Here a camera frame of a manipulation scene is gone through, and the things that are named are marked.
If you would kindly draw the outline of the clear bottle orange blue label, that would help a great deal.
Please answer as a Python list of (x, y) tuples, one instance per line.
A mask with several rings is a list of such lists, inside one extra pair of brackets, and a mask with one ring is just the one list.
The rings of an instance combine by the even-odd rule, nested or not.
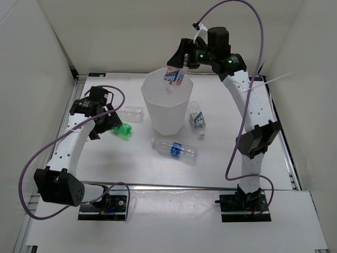
[(186, 69), (176, 68), (172, 66), (167, 66), (166, 73), (163, 77), (163, 84), (167, 91), (172, 91), (173, 89), (181, 86), (183, 79), (186, 75)]

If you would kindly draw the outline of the clear bottle green blue label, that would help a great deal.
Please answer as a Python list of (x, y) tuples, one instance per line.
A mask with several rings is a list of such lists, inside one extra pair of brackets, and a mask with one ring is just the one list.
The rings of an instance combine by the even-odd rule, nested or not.
[(189, 102), (187, 109), (189, 112), (189, 123), (192, 131), (197, 134), (200, 139), (203, 138), (205, 136), (206, 122), (199, 103), (191, 101)]

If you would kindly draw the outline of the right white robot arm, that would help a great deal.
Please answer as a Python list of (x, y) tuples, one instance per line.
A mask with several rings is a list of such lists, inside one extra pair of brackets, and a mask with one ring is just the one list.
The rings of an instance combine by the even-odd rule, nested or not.
[(259, 103), (252, 90), (246, 65), (239, 54), (231, 52), (229, 32), (225, 27), (207, 30), (207, 39), (183, 38), (177, 51), (168, 60), (170, 67), (197, 69), (209, 65), (230, 92), (244, 123), (244, 133), (236, 138), (236, 149), (242, 155), (242, 172), (236, 204), (244, 211), (256, 203), (255, 196), (261, 192), (261, 165), (269, 145), (277, 136), (281, 125), (274, 121)]

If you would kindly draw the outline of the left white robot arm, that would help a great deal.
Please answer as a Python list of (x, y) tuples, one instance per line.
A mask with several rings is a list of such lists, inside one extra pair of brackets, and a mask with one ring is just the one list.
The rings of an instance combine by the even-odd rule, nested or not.
[(66, 137), (62, 138), (44, 169), (37, 169), (34, 181), (45, 202), (77, 207), (92, 201), (99, 211), (110, 206), (110, 197), (102, 186), (84, 184), (76, 178), (78, 161), (88, 139), (98, 140), (100, 134), (120, 128), (122, 121), (114, 111), (103, 87), (93, 86), (89, 95), (75, 100), (70, 109)]

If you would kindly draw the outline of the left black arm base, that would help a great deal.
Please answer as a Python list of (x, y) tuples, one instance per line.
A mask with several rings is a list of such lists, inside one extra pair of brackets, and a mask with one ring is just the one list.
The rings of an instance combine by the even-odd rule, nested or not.
[(119, 182), (104, 186), (109, 190), (96, 202), (82, 203), (77, 219), (79, 221), (126, 221), (130, 207), (131, 191), (127, 184)]

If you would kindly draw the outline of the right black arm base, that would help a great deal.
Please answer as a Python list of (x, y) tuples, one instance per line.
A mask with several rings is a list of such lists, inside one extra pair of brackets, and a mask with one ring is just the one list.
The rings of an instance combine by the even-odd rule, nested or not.
[(248, 194), (239, 186), (236, 190), (219, 191), (219, 198), (214, 202), (220, 206), (224, 223), (272, 221), (266, 195), (261, 188)]

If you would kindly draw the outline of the white octagonal plastic bin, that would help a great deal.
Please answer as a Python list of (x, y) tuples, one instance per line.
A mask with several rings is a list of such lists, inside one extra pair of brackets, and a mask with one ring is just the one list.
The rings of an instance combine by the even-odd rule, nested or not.
[(163, 80), (165, 73), (164, 67), (147, 74), (141, 92), (153, 129), (161, 135), (175, 135), (184, 124), (193, 82), (185, 76), (181, 85), (169, 85)]

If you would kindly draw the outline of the crushed green plastic bottle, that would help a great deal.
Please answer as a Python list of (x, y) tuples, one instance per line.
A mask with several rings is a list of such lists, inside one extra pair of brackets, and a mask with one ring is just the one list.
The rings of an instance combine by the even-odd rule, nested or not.
[(132, 126), (128, 123), (122, 123), (122, 125), (118, 128), (115, 127), (112, 130), (112, 133), (122, 139), (129, 139), (132, 136)]

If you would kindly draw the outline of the clear flattened plastic bottle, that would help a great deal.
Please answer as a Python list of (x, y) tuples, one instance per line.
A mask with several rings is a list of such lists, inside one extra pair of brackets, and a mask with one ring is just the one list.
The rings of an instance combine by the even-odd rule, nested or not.
[(117, 115), (122, 122), (142, 123), (144, 112), (142, 107), (122, 106), (117, 110)]

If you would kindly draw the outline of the aluminium frame rail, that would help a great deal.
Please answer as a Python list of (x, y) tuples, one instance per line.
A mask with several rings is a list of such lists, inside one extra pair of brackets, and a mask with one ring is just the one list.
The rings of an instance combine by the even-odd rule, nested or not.
[[(84, 184), (92, 184), (99, 186), (110, 186), (115, 182), (104, 182), (104, 181), (81, 181)], [(126, 183), (130, 190), (211, 190), (211, 191), (235, 191), (234, 188), (227, 187), (198, 187), (198, 186), (174, 186), (167, 184), (140, 184), (140, 183)], [(116, 190), (126, 190), (125, 186), (115, 186), (112, 188)]]

